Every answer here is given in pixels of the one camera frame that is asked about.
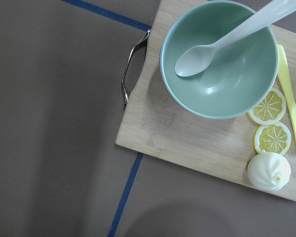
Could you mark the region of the white plastic spoon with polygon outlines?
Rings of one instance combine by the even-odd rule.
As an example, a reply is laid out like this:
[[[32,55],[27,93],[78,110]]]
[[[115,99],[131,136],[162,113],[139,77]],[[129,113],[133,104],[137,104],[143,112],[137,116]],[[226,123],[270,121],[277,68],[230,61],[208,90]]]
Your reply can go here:
[[[215,54],[223,48],[269,26],[296,11],[296,0],[273,0],[251,17],[212,44],[188,49],[176,62],[175,72],[189,77],[204,71]]]

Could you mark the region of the white garlic bulb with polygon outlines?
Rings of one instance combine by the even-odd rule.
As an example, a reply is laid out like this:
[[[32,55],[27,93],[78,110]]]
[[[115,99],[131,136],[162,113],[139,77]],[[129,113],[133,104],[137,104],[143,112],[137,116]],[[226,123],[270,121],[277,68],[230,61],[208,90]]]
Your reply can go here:
[[[274,152],[262,151],[247,166],[250,182],[262,191],[275,192],[288,184],[291,166],[287,159]]]

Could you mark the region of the green bowl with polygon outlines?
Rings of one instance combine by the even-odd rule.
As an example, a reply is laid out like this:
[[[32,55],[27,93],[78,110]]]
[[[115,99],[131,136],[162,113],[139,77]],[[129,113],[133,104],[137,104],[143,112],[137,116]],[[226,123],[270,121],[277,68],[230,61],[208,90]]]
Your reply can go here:
[[[160,71],[183,108],[204,118],[230,119],[268,94],[278,69],[277,43],[269,27],[217,52],[210,66],[196,75],[180,77],[175,72],[186,50],[219,40],[253,13],[237,2],[211,1],[190,9],[170,28],[160,51]]]

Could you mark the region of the lemon slice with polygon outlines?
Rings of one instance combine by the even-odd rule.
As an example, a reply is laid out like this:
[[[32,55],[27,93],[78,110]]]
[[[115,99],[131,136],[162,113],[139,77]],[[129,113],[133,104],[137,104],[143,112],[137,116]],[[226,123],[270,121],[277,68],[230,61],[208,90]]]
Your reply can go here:
[[[253,137],[253,146],[258,154],[262,151],[284,155],[291,145],[291,132],[281,122],[260,125]]]
[[[279,122],[287,109],[286,99],[277,88],[272,88],[266,97],[248,112],[249,117],[260,125]]]

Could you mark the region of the lemon slice upper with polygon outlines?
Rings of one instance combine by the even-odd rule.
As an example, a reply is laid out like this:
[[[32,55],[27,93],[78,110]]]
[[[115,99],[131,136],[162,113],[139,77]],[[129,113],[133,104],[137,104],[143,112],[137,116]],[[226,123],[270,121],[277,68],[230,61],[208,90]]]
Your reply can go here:
[[[286,99],[277,88],[272,88],[266,97],[248,112],[249,117],[260,125],[279,122],[287,109]]]

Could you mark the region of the yellow plastic knife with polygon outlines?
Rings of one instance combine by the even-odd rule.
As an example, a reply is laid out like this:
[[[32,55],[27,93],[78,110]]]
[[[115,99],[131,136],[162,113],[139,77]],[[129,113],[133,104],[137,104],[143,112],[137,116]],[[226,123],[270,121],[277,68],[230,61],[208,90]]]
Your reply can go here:
[[[290,72],[289,72],[285,50],[283,46],[280,44],[277,44],[277,47],[278,47],[278,56],[279,56],[277,77],[286,99],[286,103],[287,103],[287,107],[289,110],[291,123],[293,127],[295,144],[296,144],[296,102],[294,99],[292,82],[290,78]]]

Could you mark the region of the lemon slice lower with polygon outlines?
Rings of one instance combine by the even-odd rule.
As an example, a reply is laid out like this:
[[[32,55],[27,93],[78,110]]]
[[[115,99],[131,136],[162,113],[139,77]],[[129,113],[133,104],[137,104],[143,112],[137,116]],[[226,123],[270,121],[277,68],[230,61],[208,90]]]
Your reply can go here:
[[[262,151],[284,155],[291,145],[291,132],[281,122],[260,125],[253,137],[253,146],[258,154]]]

